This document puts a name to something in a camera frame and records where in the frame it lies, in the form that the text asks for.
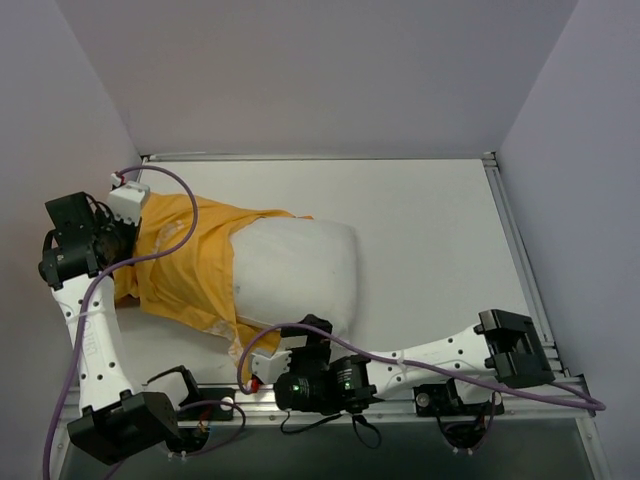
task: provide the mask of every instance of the white wall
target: white wall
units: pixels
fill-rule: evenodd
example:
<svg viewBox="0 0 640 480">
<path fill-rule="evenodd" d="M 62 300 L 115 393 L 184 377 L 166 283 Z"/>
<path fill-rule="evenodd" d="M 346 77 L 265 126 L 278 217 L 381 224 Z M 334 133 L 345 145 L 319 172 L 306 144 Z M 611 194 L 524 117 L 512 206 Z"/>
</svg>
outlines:
<svg viewBox="0 0 640 480">
<path fill-rule="evenodd" d="M 70 356 L 64 319 L 37 273 L 44 202 L 138 161 L 124 125 L 53 0 L 0 2 L 0 477 L 40 477 Z"/>
<path fill-rule="evenodd" d="M 58 0 L 142 153 L 470 155 L 575 0 Z"/>
<path fill-rule="evenodd" d="M 597 424 L 615 478 L 637 478 L 637 0 L 580 0 L 499 162 L 560 352 L 609 406 Z"/>
</svg>

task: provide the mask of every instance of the cloth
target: cloth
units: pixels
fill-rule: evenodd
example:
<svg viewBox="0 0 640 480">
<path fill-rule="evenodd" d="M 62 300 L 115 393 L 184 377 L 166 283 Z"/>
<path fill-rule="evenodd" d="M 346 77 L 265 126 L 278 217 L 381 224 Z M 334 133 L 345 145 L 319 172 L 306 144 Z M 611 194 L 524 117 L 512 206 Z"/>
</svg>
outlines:
<svg viewBox="0 0 640 480">
<path fill-rule="evenodd" d="M 259 329 L 236 319 L 233 299 L 234 232 L 262 217 L 292 217 L 282 210 L 246 210 L 197 197 L 199 219 L 191 239 L 165 257 L 116 270 L 116 300 L 140 299 L 140 308 L 231 341 L 237 362 Z M 186 195 L 151 194 L 142 211 L 135 256 L 161 252 L 177 244 L 191 227 L 193 211 Z M 257 347 L 274 351 L 278 332 Z"/>
</svg>

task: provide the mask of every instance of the white table surface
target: white table surface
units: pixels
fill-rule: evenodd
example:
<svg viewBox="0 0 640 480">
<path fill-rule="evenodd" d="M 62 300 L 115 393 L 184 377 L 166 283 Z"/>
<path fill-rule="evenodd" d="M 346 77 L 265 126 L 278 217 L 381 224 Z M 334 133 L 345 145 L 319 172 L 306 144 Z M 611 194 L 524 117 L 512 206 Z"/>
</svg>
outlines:
<svg viewBox="0 0 640 480">
<path fill-rule="evenodd" d="M 528 314 L 480 160 L 159 162 L 201 196 L 352 225 L 358 318 L 350 338 L 390 350 L 437 340 L 500 308 Z M 158 193 L 180 186 L 145 171 Z M 139 379 L 184 364 L 199 382 L 232 382 L 228 342 L 173 320 L 119 309 Z"/>
</svg>

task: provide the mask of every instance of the cable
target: cable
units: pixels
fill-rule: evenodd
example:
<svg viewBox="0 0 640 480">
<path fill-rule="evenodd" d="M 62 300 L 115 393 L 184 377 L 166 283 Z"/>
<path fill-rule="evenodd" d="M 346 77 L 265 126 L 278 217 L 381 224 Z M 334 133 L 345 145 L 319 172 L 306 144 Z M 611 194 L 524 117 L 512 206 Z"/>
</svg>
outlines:
<svg viewBox="0 0 640 480">
<path fill-rule="evenodd" d="M 443 424 L 442 419 L 437 416 L 438 428 L 447 443 L 455 449 L 466 450 L 470 455 L 477 452 L 478 449 L 487 441 L 489 432 L 493 425 L 496 414 L 496 397 L 497 393 L 491 394 L 491 410 L 489 413 L 489 421 L 484 425 L 484 413 L 481 412 L 472 422 L 453 422 Z"/>
<path fill-rule="evenodd" d="M 229 438 L 219 443 L 216 443 L 215 445 L 211 445 L 210 447 L 205 447 L 202 450 L 187 453 L 186 455 L 187 457 L 197 457 L 199 455 L 204 455 L 205 453 L 212 452 L 213 450 L 216 450 L 220 447 L 224 447 L 225 445 L 233 442 L 238 437 L 238 435 L 242 433 L 242 431 L 244 430 L 244 427 L 247 424 L 247 415 L 246 413 L 244 413 L 244 410 L 240 408 L 239 405 L 236 405 L 235 403 L 231 403 L 231 402 L 225 402 L 224 400 L 202 400 L 200 402 L 190 403 L 189 405 L 185 405 L 184 407 L 182 407 L 180 410 L 178 410 L 178 412 L 185 412 L 192 408 L 205 407 L 207 405 L 226 406 L 226 407 L 231 407 L 234 410 L 237 410 L 238 413 L 242 416 L 242 423 L 240 424 L 240 427 L 238 427 L 238 429 L 233 433 L 233 435 L 229 436 Z"/>
<path fill-rule="evenodd" d="M 371 444 L 364 441 L 364 438 L 362 438 L 360 432 L 358 431 L 358 423 L 376 434 L 376 443 Z M 351 417 L 351 424 L 353 425 L 353 431 L 355 432 L 356 437 L 358 437 L 360 443 L 362 443 L 365 447 L 371 450 L 375 450 L 380 447 L 380 445 L 382 445 L 382 434 L 380 433 L 380 430 L 378 430 L 378 427 L 376 427 L 375 425 L 371 425 L 369 422 L 367 422 L 367 419 L 364 418 L 364 415 L 353 415 Z"/>
<path fill-rule="evenodd" d="M 240 391 L 246 395 L 251 394 L 251 391 L 249 389 L 246 388 L 245 385 L 243 385 L 242 383 L 242 369 L 244 367 L 244 363 L 247 360 L 247 356 L 249 355 L 249 352 L 251 352 L 251 350 L 253 349 L 253 347 L 255 346 L 255 344 L 265 335 L 276 331 L 276 330 L 280 330 L 281 328 L 298 328 L 300 330 L 307 330 L 309 332 L 315 333 L 317 335 L 320 335 L 324 338 L 328 338 L 329 340 L 337 343 L 338 345 L 346 348 L 347 350 L 350 350 L 354 353 L 357 353 L 358 355 L 362 355 L 363 357 L 369 358 L 373 361 L 376 362 L 380 362 L 380 363 L 385 363 L 387 365 L 397 365 L 398 361 L 397 359 L 394 358 L 385 358 L 385 357 L 381 357 L 379 355 L 375 355 L 373 353 L 369 353 L 369 352 L 365 352 L 364 350 L 355 347 L 353 345 L 351 345 L 348 342 L 345 342 L 344 340 L 342 340 L 341 338 L 336 337 L 335 335 L 331 335 L 330 333 L 325 332 L 324 330 L 320 330 L 319 328 L 313 327 L 311 325 L 305 325 L 305 324 L 301 324 L 301 323 L 280 323 L 278 325 L 274 325 L 272 327 L 269 327 L 263 331 L 261 331 L 260 333 L 258 333 L 255 337 L 253 337 L 253 339 L 249 342 L 249 344 L 245 347 L 244 351 L 242 352 L 242 355 L 240 356 L 240 360 L 238 361 L 238 370 L 236 372 L 236 380 L 238 382 L 238 387 L 240 389 Z M 585 400 L 584 402 L 577 402 L 574 400 L 564 400 L 562 398 L 556 398 L 556 397 L 549 397 L 549 396 L 545 396 L 545 395 L 538 395 L 535 393 L 530 393 L 530 392 L 524 392 L 521 390 L 516 390 L 513 388 L 509 388 L 507 386 L 504 385 L 499 385 L 499 384 L 495 384 L 495 383 L 490 383 L 490 382 L 486 382 L 483 380 L 479 380 L 477 378 L 473 378 L 473 377 L 469 377 L 467 375 L 458 373 L 458 372 L 454 372 L 454 371 L 450 371 L 450 370 L 446 370 L 444 368 L 440 368 L 437 367 L 435 365 L 430 365 L 428 363 L 424 363 L 424 362 L 419 362 L 417 360 L 404 360 L 402 362 L 404 365 L 409 366 L 409 367 L 416 367 L 416 368 L 423 368 L 425 370 L 429 370 L 432 372 L 435 372 L 439 375 L 445 375 L 447 377 L 451 377 L 451 378 L 455 378 L 456 380 L 460 380 L 466 383 L 470 383 L 472 385 L 476 385 L 478 387 L 482 387 L 482 388 L 486 388 L 488 390 L 492 390 L 495 392 L 499 392 L 502 394 L 507 394 L 507 395 L 512 395 L 514 397 L 520 397 L 520 398 L 524 398 L 527 400 L 533 400 L 536 402 L 542 402 L 542 403 L 549 403 L 551 405 L 559 405 L 561 407 L 571 407 L 571 408 L 580 408 L 583 410 L 589 410 L 589 411 L 603 411 L 605 410 L 607 407 L 604 403 L 602 403 L 600 400 L 596 400 L 595 398 L 587 395 L 584 392 L 581 392 L 580 390 L 577 390 L 575 388 L 571 388 L 569 386 L 566 385 L 562 385 L 562 384 L 557 384 L 557 383 L 551 383 L 550 385 L 556 387 L 556 388 L 560 388 L 562 390 L 565 390 L 567 392 L 570 392 L 572 394 L 574 394 L 577 397 L 582 398 L 583 400 Z"/>
<path fill-rule="evenodd" d="M 134 265 L 138 262 L 144 262 L 145 260 L 154 260 L 156 258 L 164 257 L 165 255 L 169 255 L 175 252 L 176 250 L 181 248 L 185 243 L 187 243 L 187 241 L 191 238 L 191 236 L 193 235 L 193 232 L 196 229 L 196 225 L 198 223 L 198 203 L 196 201 L 195 195 L 193 194 L 193 192 L 191 191 L 191 189 L 185 183 L 184 180 L 182 180 L 178 175 L 171 172 L 170 170 L 167 170 L 166 168 L 162 168 L 162 167 L 156 167 L 154 165 L 138 165 L 135 167 L 128 167 L 117 172 L 117 175 L 123 176 L 129 172 L 135 172 L 138 170 L 154 170 L 156 172 L 164 173 L 165 175 L 168 175 L 171 178 L 173 178 L 176 182 L 178 182 L 182 186 L 182 188 L 184 188 L 186 194 L 189 196 L 189 200 L 191 200 L 191 206 L 193 207 L 193 221 L 191 223 L 191 228 L 189 228 L 189 231 L 184 236 L 184 238 L 180 240 L 180 242 L 178 242 L 176 245 L 174 245 L 173 247 L 163 252 L 158 252 L 150 255 L 143 255 L 137 258 L 129 258 L 127 260 L 123 260 L 121 262 L 118 262 L 114 265 L 111 265 L 105 268 L 102 272 L 100 272 L 100 274 L 96 278 L 93 279 L 93 281 L 89 285 L 89 288 L 87 288 L 87 291 L 84 294 L 84 298 L 82 299 L 82 305 L 80 306 L 80 313 L 78 314 L 79 316 L 78 326 L 76 328 L 76 337 L 73 344 L 73 354 L 71 356 L 71 363 L 69 364 L 67 375 L 62 384 L 62 389 L 60 390 L 60 395 L 58 396 L 58 400 L 53 409 L 53 414 L 51 415 L 51 421 L 49 422 L 49 429 L 47 431 L 47 436 L 45 439 L 44 454 L 42 457 L 42 476 L 44 480 L 50 480 L 51 478 L 50 468 L 51 468 L 51 449 L 53 447 L 53 437 L 55 435 L 56 428 L 60 421 L 60 414 L 62 413 L 62 409 L 64 408 L 64 401 L 76 377 L 76 373 L 78 369 L 78 360 L 80 359 L 80 353 L 82 352 L 82 338 L 84 334 L 84 328 L 87 322 L 86 312 L 87 312 L 87 307 L 91 302 L 91 297 L 93 295 L 93 292 L 95 291 L 98 284 L 102 281 L 102 279 L 111 275 L 115 270 L 117 270 L 120 267 Z"/>
<path fill-rule="evenodd" d="M 295 430 L 285 430 L 284 429 L 284 425 L 285 423 L 287 423 L 289 421 L 289 419 L 291 418 L 291 412 L 287 411 L 287 418 L 284 419 L 284 421 L 280 424 L 280 431 L 284 434 L 284 435 L 297 435 L 298 433 L 302 433 L 302 432 L 308 432 L 309 430 L 313 430 L 314 428 L 318 428 L 320 425 L 324 425 L 325 423 L 329 423 L 329 422 L 333 422 L 334 420 L 339 419 L 340 417 L 342 417 L 341 413 L 338 413 L 336 415 L 333 415 L 331 417 L 325 417 L 322 420 L 318 420 L 315 423 L 312 423 L 310 425 L 306 425 L 304 427 L 301 428 L 297 428 Z"/>
</svg>

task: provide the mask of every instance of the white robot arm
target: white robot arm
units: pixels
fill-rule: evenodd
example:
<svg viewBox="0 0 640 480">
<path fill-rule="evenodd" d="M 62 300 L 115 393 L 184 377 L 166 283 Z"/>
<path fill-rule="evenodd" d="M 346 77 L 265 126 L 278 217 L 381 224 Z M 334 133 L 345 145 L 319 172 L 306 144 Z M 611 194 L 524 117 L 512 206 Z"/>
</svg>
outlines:
<svg viewBox="0 0 640 480">
<path fill-rule="evenodd" d="M 263 384 L 273 384 L 282 410 L 333 415 L 360 413 L 369 404 L 388 400 L 398 392 L 429 386 L 449 412 L 464 406 L 486 404 L 492 391 L 453 380 L 445 373 L 406 365 L 408 360 L 440 367 L 489 384 L 527 388 L 550 383 L 553 372 L 529 317 L 490 310 L 462 332 L 424 345 L 389 352 L 371 352 L 390 359 L 383 363 L 361 355 L 330 362 L 330 344 L 320 335 L 300 329 L 284 329 L 278 350 L 269 355 L 256 350 L 249 371 Z M 303 324 L 330 333 L 331 324 L 312 315 Z"/>
<path fill-rule="evenodd" d="M 112 186 L 106 204 L 84 192 L 46 203 L 55 228 L 45 238 L 39 270 L 66 319 L 72 342 L 82 299 L 93 279 L 133 255 L 142 207 L 149 197 L 149 187 L 115 174 Z M 161 441 L 179 443 L 176 411 L 201 400 L 195 380 L 180 366 L 150 379 L 143 389 L 126 359 L 111 277 L 97 285 L 91 302 L 78 365 L 82 416 L 68 424 L 71 442 L 106 464 Z"/>
</svg>

